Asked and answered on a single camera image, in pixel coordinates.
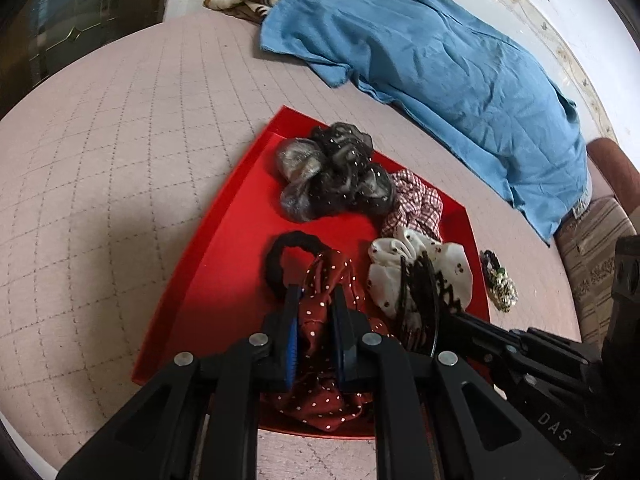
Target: black hair tie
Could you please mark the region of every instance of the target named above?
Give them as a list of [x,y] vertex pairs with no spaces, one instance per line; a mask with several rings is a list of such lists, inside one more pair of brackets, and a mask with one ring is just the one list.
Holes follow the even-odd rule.
[[318,256],[323,251],[331,249],[323,244],[317,236],[308,235],[302,231],[291,231],[278,236],[267,253],[264,270],[267,285],[279,301],[284,301],[287,294],[287,287],[283,281],[284,269],[280,263],[282,253],[287,247],[298,247],[313,256]]

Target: striped cushion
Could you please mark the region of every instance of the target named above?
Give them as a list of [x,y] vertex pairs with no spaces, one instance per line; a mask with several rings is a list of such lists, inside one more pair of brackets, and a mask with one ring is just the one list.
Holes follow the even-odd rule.
[[566,222],[556,234],[583,342],[602,347],[613,307],[616,240],[635,234],[631,221],[613,197],[594,200],[579,220]]

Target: black scrunchie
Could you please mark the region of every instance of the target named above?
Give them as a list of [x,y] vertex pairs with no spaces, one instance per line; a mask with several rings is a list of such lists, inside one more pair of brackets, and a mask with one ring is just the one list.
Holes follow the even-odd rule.
[[323,244],[317,236],[308,235],[302,231],[291,231],[276,238],[265,258],[265,279],[279,301],[284,301],[287,294],[287,287],[283,281],[284,269],[280,263],[282,253],[287,247],[299,247],[313,256],[318,256],[321,252],[331,249]]
[[388,213],[396,189],[372,156],[371,136],[352,124],[316,126],[308,139],[284,140],[276,159],[289,181],[280,195],[287,216],[307,222],[346,210],[372,216]]

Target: white wall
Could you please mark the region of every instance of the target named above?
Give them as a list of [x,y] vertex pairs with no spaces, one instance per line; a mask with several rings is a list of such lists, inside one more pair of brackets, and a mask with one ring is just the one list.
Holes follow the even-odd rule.
[[[192,12],[202,1],[169,0],[166,16]],[[640,168],[640,52],[615,10],[607,0],[529,1],[568,43],[596,89],[620,146]]]

